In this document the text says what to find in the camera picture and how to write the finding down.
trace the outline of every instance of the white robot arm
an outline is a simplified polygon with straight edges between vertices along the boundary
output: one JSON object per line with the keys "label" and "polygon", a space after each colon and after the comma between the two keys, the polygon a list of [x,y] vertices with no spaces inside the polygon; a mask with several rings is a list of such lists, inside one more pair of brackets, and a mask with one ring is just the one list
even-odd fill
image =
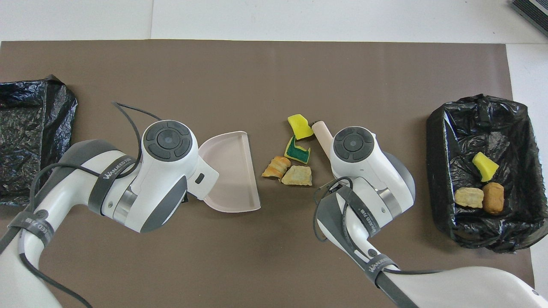
{"label": "white robot arm", "polygon": [[[490,267],[400,271],[368,239],[413,205],[415,187],[411,174],[396,157],[383,153],[375,135],[363,127],[345,128],[334,138],[321,121],[312,129],[338,178],[327,185],[331,194],[318,204],[319,228],[396,305],[548,307],[548,301],[525,282]],[[338,182],[346,185],[333,189]]]}
{"label": "white robot arm", "polygon": [[[0,249],[0,306],[60,307],[28,268],[38,268],[42,250],[74,205],[85,204],[136,232],[149,232],[169,220],[188,192],[204,199],[219,177],[198,155],[193,132],[180,122],[150,125],[141,150],[142,163],[105,140],[88,140],[63,155],[61,165],[81,166],[88,172],[57,167],[35,198],[37,208],[12,221],[0,242],[2,248],[16,233],[5,250]],[[132,172],[120,177],[134,164],[138,165]]]}

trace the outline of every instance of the toy bread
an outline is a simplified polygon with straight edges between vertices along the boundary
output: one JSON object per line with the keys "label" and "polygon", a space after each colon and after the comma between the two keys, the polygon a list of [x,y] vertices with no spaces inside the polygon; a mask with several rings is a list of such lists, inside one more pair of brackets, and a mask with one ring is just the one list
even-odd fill
{"label": "toy bread", "polygon": [[276,156],[271,161],[265,171],[261,174],[263,177],[275,176],[279,179],[286,173],[287,168],[291,166],[289,159],[283,156]]}
{"label": "toy bread", "polygon": [[312,170],[306,166],[291,166],[282,178],[286,185],[312,186]]}
{"label": "toy bread", "polygon": [[479,188],[462,187],[455,191],[455,203],[463,207],[482,208],[483,191]]}
{"label": "toy bread", "polygon": [[504,187],[491,182],[483,187],[483,210],[491,215],[500,214],[504,207]]}

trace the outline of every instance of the dustpan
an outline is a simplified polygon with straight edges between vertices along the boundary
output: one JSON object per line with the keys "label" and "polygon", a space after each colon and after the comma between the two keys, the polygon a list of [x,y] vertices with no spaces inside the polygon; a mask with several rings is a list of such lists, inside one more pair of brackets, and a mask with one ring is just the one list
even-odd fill
{"label": "dustpan", "polygon": [[208,139],[198,154],[219,178],[204,198],[211,208],[225,213],[241,213],[261,208],[246,132],[238,131]]}

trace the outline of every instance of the black plastic bag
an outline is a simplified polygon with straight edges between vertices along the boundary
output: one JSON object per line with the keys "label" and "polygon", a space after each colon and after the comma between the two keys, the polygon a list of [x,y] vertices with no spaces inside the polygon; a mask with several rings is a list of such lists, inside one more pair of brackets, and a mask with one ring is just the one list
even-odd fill
{"label": "black plastic bag", "polygon": [[[430,202],[436,227],[462,247],[498,253],[527,248],[548,232],[548,208],[538,148],[527,107],[483,94],[448,102],[426,124]],[[492,180],[504,187],[504,209],[455,204],[454,191],[482,188],[472,163],[478,152],[500,167]]]}
{"label": "black plastic bag", "polygon": [[77,105],[74,93],[53,75],[0,83],[0,205],[28,203],[35,175],[70,147]]}

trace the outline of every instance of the yellow sponge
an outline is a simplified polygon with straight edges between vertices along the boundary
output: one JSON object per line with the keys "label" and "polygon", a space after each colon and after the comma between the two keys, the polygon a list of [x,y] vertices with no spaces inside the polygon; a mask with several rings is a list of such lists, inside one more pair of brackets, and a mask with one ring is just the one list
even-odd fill
{"label": "yellow sponge", "polygon": [[308,125],[308,120],[302,115],[292,115],[287,118],[287,121],[289,122],[289,125],[291,125],[297,140],[314,135],[314,131]]}
{"label": "yellow sponge", "polygon": [[291,140],[287,144],[284,156],[293,159],[294,161],[308,164],[308,160],[310,158],[310,148],[308,150],[305,150],[305,148],[303,148],[302,146],[295,145],[295,139],[296,137],[295,135],[293,135],[293,137],[291,137]]}
{"label": "yellow sponge", "polygon": [[481,173],[482,182],[490,181],[496,170],[499,169],[499,165],[489,159],[489,157],[485,156],[482,152],[479,152],[474,156],[472,163],[476,165],[479,173]]}

